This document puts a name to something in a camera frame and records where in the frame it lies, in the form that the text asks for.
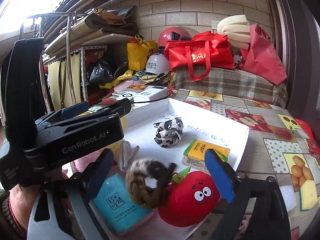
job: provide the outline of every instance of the red tote bag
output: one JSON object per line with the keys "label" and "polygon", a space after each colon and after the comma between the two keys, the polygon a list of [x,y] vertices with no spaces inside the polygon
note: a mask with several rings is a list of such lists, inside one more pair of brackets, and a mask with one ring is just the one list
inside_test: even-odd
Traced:
{"label": "red tote bag", "polygon": [[[169,59],[173,71],[176,67],[188,66],[193,81],[208,76],[211,66],[229,69],[235,67],[228,37],[211,31],[197,34],[191,41],[168,41],[164,56]],[[193,64],[205,65],[205,74],[195,77]]]}
{"label": "red tote bag", "polygon": [[245,63],[240,64],[239,68],[263,77],[275,85],[281,84],[287,75],[269,35],[258,24],[254,24],[250,27],[250,37],[249,53],[241,50]]}

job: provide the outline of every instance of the plush toy eyes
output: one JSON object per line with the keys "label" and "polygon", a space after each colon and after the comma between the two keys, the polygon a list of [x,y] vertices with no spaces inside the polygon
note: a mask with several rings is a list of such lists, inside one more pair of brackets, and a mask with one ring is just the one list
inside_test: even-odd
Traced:
{"label": "plush toy eyes", "polygon": [[195,192],[195,199],[196,199],[197,201],[202,201],[203,198],[204,198],[204,196],[203,196],[203,193],[202,193],[201,191],[196,191],[196,192]]}
{"label": "plush toy eyes", "polygon": [[203,191],[203,194],[204,194],[206,197],[210,197],[210,196],[211,196],[211,189],[210,189],[210,188],[204,187],[202,191]]}

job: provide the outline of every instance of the hair scrunchie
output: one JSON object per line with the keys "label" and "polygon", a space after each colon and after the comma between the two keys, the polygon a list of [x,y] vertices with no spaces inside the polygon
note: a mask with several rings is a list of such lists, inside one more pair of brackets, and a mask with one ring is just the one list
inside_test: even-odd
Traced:
{"label": "hair scrunchie", "polygon": [[[166,188],[171,182],[175,168],[175,163],[170,163],[169,168],[166,168],[155,159],[141,158],[133,161],[125,177],[131,200],[141,207],[151,209],[165,204],[168,196]],[[156,179],[157,187],[148,187],[146,178]]]}

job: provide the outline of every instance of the plaid blanket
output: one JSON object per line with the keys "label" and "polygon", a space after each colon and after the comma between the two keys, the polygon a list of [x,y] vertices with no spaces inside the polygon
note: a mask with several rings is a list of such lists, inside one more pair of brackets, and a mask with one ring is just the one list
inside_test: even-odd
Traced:
{"label": "plaid blanket", "polygon": [[[203,66],[194,66],[195,76],[203,74]],[[187,68],[178,67],[173,78],[174,87],[208,91],[227,96],[263,101],[285,108],[288,93],[284,83],[275,86],[268,80],[242,70],[229,70],[212,67],[204,79],[194,82],[190,79]]]}

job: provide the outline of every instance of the white cardboard tray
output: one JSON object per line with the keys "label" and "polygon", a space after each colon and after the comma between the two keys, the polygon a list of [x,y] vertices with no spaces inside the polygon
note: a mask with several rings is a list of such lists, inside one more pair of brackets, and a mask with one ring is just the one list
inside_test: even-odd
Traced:
{"label": "white cardboard tray", "polygon": [[[236,170],[249,135],[249,127],[244,124],[172,98],[134,109],[125,117],[128,128],[124,139],[132,147],[140,146],[135,158],[155,158],[166,166],[173,162],[178,165],[177,171],[187,167],[181,160],[184,150],[194,138],[230,148],[228,163]],[[172,120],[174,117],[181,117],[183,122],[181,141],[166,148],[158,146],[154,141],[157,129],[153,124]],[[151,179],[147,180],[147,184],[150,187],[156,186],[156,182]],[[184,240],[201,224],[202,222],[177,228],[164,222],[155,210],[154,216],[133,232],[124,236],[114,236],[109,232],[108,236],[111,240]]]}

